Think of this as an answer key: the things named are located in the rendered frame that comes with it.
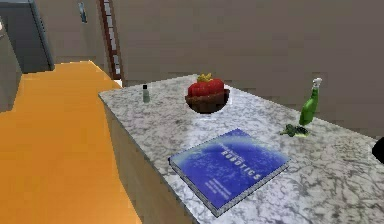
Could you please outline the green broccoli piece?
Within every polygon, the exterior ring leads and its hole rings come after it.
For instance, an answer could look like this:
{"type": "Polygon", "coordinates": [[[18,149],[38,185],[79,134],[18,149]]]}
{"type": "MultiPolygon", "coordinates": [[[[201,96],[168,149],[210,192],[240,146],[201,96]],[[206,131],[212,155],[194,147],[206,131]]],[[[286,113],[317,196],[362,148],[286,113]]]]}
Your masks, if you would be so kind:
{"type": "Polygon", "coordinates": [[[287,124],[285,129],[280,132],[280,135],[287,134],[290,137],[306,137],[309,135],[309,131],[302,126],[294,126],[292,124],[287,124]]]}

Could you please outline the grey cabinet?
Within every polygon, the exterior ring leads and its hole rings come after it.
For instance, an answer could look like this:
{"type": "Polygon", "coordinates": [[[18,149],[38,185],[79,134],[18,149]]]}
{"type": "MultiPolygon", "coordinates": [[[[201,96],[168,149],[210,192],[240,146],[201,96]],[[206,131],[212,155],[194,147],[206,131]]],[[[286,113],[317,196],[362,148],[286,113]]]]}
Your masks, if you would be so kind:
{"type": "Polygon", "coordinates": [[[6,23],[0,17],[0,113],[13,108],[21,75],[6,23]]]}

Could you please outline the dark brown bowl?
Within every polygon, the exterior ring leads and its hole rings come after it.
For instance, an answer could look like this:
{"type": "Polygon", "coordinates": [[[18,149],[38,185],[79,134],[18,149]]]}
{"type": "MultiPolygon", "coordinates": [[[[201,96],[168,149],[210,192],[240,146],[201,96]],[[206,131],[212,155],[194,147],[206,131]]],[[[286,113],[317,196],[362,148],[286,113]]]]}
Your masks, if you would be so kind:
{"type": "Polygon", "coordinates": [[[187,105],[195,112],[200,114],[212,114],[221,110],[229,99],[230,90],[211,94],[208,96],[190,97],[186,96],[187,105]]]}

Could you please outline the black round object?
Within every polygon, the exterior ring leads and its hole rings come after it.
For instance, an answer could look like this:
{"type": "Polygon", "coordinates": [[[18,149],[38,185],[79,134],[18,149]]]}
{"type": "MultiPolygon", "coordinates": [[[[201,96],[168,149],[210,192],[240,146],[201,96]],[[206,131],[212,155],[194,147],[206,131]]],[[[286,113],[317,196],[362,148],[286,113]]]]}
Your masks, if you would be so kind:
{"type": "Polygon", "coordinates": [[[372,155],[384,164],[384,137],[380,138],[372,148],[372,155]]]}

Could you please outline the red tomato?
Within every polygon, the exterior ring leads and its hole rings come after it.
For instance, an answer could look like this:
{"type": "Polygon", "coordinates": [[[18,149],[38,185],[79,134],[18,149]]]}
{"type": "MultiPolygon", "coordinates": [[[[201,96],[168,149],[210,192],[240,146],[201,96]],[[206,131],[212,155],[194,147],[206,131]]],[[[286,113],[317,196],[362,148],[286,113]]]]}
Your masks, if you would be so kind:
{"type": "Polygon", "coordinates": [[[208,96],[224,91],[224,82],[219,78],[213,78],[211,73],[201,74],[197,81],[188,87],[189,97],[208,96]]]}

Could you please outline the grey wall switch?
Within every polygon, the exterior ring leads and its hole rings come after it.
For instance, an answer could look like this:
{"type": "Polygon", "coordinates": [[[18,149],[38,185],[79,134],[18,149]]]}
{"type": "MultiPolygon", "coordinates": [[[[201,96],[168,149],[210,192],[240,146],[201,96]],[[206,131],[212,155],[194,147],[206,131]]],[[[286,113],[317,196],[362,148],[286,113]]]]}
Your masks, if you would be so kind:
{"type": "Polygon", "coordinates": [[[79,6],[81,22],[86,24],[87,23],[87,16],[86,16],[84,3],[80,2],[80,3],[78,3],[78,6],[79,6]]]}

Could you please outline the marble top kitchen counter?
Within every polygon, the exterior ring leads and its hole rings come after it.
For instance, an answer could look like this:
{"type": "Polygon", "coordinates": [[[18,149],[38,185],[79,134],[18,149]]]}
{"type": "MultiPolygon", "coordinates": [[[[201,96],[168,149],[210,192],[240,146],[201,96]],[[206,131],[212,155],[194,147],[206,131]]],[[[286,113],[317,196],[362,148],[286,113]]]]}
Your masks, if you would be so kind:
{"type": "Polygon", "coordinates": [[[212,115],[185,102],[192,75],[100,93],[119,177],[143,224],[384,224],[384,165],[374,139],[314,119],[306,138],[282,129],[297,111],[231,89],[212,115]],[[168,163],[171,155],[240,128],[290,157],[287,170],[215,217],[168,163]]]}

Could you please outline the grey fridge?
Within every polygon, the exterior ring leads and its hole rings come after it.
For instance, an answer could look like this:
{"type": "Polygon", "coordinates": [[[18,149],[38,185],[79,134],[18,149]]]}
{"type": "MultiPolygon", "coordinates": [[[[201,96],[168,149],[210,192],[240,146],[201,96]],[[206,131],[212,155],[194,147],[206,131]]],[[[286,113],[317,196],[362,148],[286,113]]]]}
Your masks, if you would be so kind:
{"type": "Polygon", "coordinates": [[[23,73],[55,68],[35,0],[0,0],[0,18],[23,73]]]}

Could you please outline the blue book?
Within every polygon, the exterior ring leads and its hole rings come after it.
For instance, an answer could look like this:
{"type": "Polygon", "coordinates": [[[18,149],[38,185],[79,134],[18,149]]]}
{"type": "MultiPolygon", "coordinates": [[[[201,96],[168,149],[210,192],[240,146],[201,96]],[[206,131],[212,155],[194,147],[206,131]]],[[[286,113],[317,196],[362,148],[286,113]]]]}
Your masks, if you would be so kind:
{"type": "Polygon", "coordinates": [[[216,217],[279,175],[289,161],[240,129],[169,158],[170,166],[216,217]]]}

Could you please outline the green spray bottle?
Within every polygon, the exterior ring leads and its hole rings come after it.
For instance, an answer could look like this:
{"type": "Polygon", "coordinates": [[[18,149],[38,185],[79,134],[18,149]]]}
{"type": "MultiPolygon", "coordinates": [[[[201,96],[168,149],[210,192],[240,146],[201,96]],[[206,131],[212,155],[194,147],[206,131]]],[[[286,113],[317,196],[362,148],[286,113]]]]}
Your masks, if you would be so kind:
{"type": "Polygon", "coordinates": [[[315,78],[313,80],[311,96],[304,103],[300,114],[299,124],[302,126],[309,124],[314,118],[314,114],[318,105],[319,87],[321,85],[321,82],[321,78],[315,78]]]}

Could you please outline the brown framed door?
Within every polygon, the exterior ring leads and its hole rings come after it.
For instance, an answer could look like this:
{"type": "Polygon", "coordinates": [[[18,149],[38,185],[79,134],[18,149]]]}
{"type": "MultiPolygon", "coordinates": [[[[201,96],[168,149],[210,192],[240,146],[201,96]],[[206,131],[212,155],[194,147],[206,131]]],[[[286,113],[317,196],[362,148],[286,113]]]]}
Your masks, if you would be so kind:
{"type": "Polygon", "coordinates": [[[113,80],[120,80],[122,74],[117,35],[115,34],[114,18],[112,15],[112,0],[98,0],[98,2],[110,77],[113,80]]]}

